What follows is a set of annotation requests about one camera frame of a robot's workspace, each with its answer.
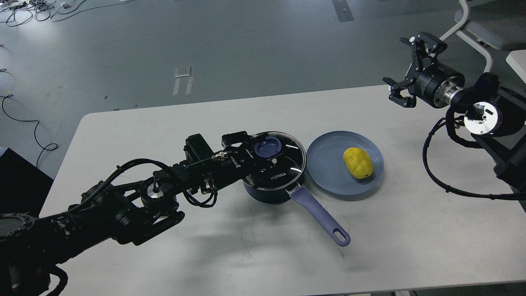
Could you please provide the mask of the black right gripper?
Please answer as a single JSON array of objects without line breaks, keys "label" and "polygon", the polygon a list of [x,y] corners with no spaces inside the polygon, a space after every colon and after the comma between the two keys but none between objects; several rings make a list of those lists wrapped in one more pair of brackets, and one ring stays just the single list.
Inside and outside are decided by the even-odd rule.
[{"label": "black right gripper", "polygon": [[[450,105],[456,92],[465,85],[462,73],[447,66],[433,66],[438,54],[444,52],[448,45],[429,32],[420,32],[410,38],[400,38],[400,42],[411,48],[411,64],[401,82],[389,77],[383,77],[383,82],[389,86],[389,101],[404,108],[415,108],[417,99],[423,100],[436,109]],[[413,95],[402,95],[403,90],[409,90],[413,83]]]}]

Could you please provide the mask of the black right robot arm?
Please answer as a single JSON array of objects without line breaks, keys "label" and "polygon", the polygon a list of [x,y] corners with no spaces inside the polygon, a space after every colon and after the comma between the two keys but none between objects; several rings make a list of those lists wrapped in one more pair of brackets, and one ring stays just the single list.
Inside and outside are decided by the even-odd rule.
[{"label": "black right robot arm", "polygon": [[[443,118],[432,127],[423,144],[423,166],[430,179],[447,193],[490,200],[525,200],[525,136],[511,148],[498,138],[519,134],[525,128],[525,97],[502,87],[498,76],[483,73],[474,86],[465,86],[460,72],[443,65],[438,55],[447,43],[429,32],[401,38],[411,49],[411,64],[400,82],[384,77],[389,100],[404,108],[416,107],[420,99],[430,107],[447,107]],[[511,194],[477,194],[452,187],[430,170],[428,149],[432,137],[442,127],[449,138],[466,148],[482,149],[494,160],[496,178],[511,187]]]}]

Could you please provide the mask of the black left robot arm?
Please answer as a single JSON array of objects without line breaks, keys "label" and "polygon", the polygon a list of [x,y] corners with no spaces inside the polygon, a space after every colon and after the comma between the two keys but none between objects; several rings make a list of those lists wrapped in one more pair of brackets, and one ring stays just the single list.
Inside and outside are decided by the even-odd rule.
[{"label": "black left robot arm", "polygon": [[172,166],[133,159],[81,196],[62,213],[38,217],[1,207],[1,294],[58,296],[67,285],[59,267],[109,238],[141,245],[180,223],[177,196],[192,206],[213,207],[218,191],[276,164],[284,144],[269,132],[222,136],[213,152],[195,134],[186,139],[186,159]]}]

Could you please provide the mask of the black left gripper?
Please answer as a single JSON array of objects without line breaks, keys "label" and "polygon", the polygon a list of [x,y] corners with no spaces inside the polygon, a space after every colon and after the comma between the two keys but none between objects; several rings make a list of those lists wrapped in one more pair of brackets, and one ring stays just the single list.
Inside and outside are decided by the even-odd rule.
[{"label": "black left gripper", "polygon": [[212,172],[214,187],[227,187],[270,169],[271,159],[280,155],[284,146],[282,140],[269,132],[249,135],[246,131],[222,135],[221,144],[226,156],[220,160],[219,168]]}]

